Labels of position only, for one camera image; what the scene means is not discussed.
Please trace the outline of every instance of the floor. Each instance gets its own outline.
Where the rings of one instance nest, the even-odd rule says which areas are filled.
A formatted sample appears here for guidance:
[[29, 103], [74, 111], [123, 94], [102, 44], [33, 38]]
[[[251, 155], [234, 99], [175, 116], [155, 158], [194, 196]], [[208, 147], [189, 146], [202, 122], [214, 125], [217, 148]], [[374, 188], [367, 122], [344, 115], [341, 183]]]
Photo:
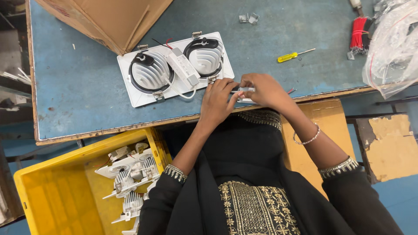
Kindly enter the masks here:
[[[409, 87], [402, 93], [396, 95], [392, 99], [400, 99], [406, 96], [418, 94], [418, 86]], [[392, 108], [387, 106], [376, 106], [374, 103], [384, 101], [378, 92], [355, 95], [350, 97], [342, 97], [345, 115], [361, 115], [392, 112]], [[398, 112], [408, 112], [412, 129], [415, 135], [418, 134], [418, 102], [404, 103], [396, 105]], [[348, 125], [350, 137], [353, 143], [354, 153], [357, 160], [361, 161], [360, 149], [352, 125]], [[33, 133], [33, 123], [23, 123], [19, 125], [0, 127], [2, 131], [21, 131]], [[108, 138], [109, 136], [98, 136], [86, 139], [86, 145]], [[38, 146], [34, 140], [4, 140], [6, 156], [14, 156], [32, 151]], [[24, 161], [23, 167], [36, 164], [41, 161], [51, 159], [77, 149], [75, 141], [68, 142], [60, 149], [53, 150], [50, 153], [40, 155], [36, 160]], [[12, 173], [16, 171], [14, 163], [9, 164]], [[391, 213], [399, 227], [405, 235], [416, 235], [417, 226], [416, 218], [418, 218], [418, 175], [393, 179], [382, 183], [374, 184], [372, 187], [379, 193], [380, 200]], [[29, 235], [29, 227], [26, 219], [13, 223], [11, 225], [0, 228], [0, 235]]]

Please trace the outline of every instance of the black wire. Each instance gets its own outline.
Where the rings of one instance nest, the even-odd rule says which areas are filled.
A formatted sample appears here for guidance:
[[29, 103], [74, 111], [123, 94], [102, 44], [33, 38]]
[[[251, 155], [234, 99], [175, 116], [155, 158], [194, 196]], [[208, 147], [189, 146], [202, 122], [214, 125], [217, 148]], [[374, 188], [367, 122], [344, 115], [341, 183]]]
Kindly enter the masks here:
[[164, 44], [161, 44], [159, 41], [157, 41], [157, 40], [155, 40], [155, 39], [153, 39], [153, 38], [152, 38], [152, 40], [156, 41], [158, 44], [160, 44], [160, 45], [162, 45], [162, 46], [165, 46], [166, 48], [169, 48], [168, 46], [166, 46], [166, 45], [164, 45]]

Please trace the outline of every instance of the clear plastic bag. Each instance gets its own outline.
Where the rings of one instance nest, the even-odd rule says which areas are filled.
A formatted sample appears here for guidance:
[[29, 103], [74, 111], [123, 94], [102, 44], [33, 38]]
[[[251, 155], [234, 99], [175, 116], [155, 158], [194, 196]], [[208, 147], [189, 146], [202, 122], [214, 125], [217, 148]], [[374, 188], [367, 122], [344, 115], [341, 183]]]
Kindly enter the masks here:
[[379, 3], [362, 76], [387, 99], [418, 81], [418, 0]]

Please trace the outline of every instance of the yellow plastic bin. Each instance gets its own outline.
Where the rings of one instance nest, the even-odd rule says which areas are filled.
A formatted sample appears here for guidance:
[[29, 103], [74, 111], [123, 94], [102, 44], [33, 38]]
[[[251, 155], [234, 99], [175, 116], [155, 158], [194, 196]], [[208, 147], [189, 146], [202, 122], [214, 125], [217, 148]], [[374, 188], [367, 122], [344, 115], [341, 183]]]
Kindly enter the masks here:
[[[94, 171], [108, 153], [148, 139], [158, 171], [171, 163], [160, 133], [154, 128], [131, 130], [48, 161], [23, 168], [14, 175], [32, 235], [118, 235], [133, 228], [130, 221], [111, 222], [122, 213], [123, 198], [102, 199], [113, 190], [113, 179]], [[150, 183], [136, 192], [146, 192]]]

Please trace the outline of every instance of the printed label on driver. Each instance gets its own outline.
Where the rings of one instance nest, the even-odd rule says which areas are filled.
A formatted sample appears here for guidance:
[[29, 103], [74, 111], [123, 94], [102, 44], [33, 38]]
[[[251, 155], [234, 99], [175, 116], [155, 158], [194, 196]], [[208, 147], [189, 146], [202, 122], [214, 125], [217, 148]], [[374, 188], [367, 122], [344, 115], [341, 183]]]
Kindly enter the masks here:
[[179, 62], [183, 70], [187, 73], [187, 76], [190, 76], [195, 72], [194, 67], [184, 55], [177, 57], [177, 61]]

